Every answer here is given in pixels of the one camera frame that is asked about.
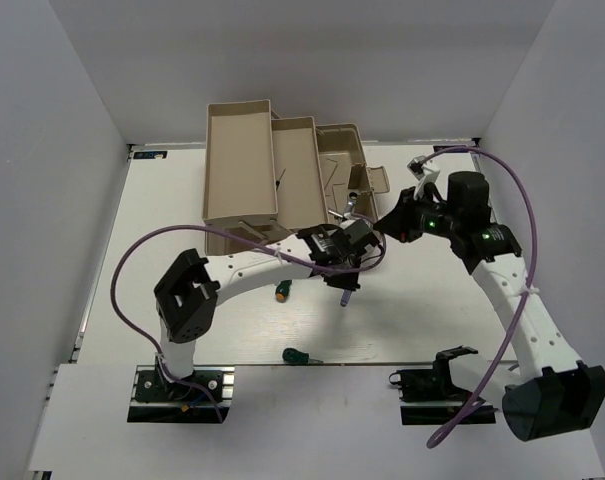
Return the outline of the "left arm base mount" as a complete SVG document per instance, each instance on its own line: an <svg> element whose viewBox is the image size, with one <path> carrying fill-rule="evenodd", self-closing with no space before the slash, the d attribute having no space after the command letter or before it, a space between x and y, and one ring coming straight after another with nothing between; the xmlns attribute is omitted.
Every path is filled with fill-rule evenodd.
<svg viewBox="0 0 605 480"><path fill-rule="evenodd" d="M220 424L231 407L235 368L199 366L186 379L205 388L215 409L200 389L171 383L150 365L136 369L127 422L158 424Z"/></svg>

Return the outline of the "thin black precision screwdriver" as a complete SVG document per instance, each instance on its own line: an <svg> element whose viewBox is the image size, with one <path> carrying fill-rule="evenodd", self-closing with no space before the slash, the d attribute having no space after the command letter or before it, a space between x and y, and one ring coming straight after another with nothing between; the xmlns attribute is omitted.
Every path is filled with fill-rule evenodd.
<svg viewBox="0 0 605 480"><path fill-rule="evenodd" d="M286 169L286 168L284 168L284 169L282 170L282 172L281 172L280 176L279 176L279 177L276 179L276 182L275 182L275 188L276 188L276 191L278 191L278 189L280 188L280 185L281 185L281 183L282 183L282 180L283 180L283 177L284 177L284 175L285 175L285 173L286 173L286 170L287 170L287 169Z"/></svg>

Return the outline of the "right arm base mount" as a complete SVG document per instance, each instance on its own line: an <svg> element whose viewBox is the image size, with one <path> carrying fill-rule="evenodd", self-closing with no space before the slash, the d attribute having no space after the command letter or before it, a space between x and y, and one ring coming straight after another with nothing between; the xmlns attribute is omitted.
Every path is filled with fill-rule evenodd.
<svg viewBox="0 0 605 480"><path fill-rule="evenodd" d="M455 417L471 395L457 387L443 390L432 368L396 370L388 381L399 391L403 426L442 426Z"/></svg>

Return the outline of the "beige plastic toolbox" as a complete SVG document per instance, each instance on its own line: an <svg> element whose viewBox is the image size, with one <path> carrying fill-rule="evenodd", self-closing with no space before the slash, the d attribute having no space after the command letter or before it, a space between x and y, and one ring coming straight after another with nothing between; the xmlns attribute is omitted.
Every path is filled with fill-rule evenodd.
<svg viewBox="0 0 605 480"><path fill-rule="evenodd" d="M281 118L268 100L207 108L202 220L231 235L207 233L209 256L241 252L244 239L265 245L334 224L328 209L342 211L349 192L359 195L355 212L375 220L376 197L389 190L386 170L368 165L354 124Z"/></svg>

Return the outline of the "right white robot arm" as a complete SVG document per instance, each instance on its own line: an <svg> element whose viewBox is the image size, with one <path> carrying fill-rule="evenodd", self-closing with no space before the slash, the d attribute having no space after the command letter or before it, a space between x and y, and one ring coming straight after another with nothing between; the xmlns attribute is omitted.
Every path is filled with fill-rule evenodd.
<svg viewBox="0 0 605 480"><path fill-rule="evenodd" d="M447 194L434 183L401 191L376 229L401 243L430 234L449 240L456 257L481 288L512 347L518 368L490 363L458 347L437 354L433 384L443 397L469 391L471 413L484 404L500 411L513 434L530 441L588 429L605 398L605 370L586 365L552 320L512 231L491 219L489 184L478 172L455 172Z"/></svg>

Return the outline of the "green orange stubby screwdriver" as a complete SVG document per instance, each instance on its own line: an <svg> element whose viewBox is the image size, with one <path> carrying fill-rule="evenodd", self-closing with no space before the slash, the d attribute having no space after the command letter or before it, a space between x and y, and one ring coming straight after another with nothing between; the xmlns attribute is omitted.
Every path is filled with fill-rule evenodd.
<svg viewBox="0 0 605 480"><path fill-rule="evenodd" d="M275 299L277 302L283 303L289 298L292 283L292 280L284 280L276 286Z"/></svg>

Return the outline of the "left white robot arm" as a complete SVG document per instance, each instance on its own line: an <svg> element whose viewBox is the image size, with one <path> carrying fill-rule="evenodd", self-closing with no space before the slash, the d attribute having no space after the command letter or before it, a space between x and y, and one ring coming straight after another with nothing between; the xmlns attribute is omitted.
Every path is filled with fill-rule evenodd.
<svg viewBox="0 0 605 480"><path fill-rule="evenodd" d="M205 257L195 249L183 251L154 287L161 319L159 387L173 399L191 392L196 341L226 301L269 284L316 276L353 292L364 262L383 250L370 224L355 219L305 228L239 253Z"/></svg>

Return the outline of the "large silver ratchet wrench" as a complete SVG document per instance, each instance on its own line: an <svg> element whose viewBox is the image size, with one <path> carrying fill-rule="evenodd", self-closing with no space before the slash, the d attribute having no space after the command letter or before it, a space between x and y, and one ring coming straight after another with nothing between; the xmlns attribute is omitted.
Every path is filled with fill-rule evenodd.
<svg viewBox="0 0 605 480"><path fill-rule="evenodd" d="M347 202L341 214L341 222L352 220L355 217L355 207L359 195L356 192L349 192Z"/></svg>

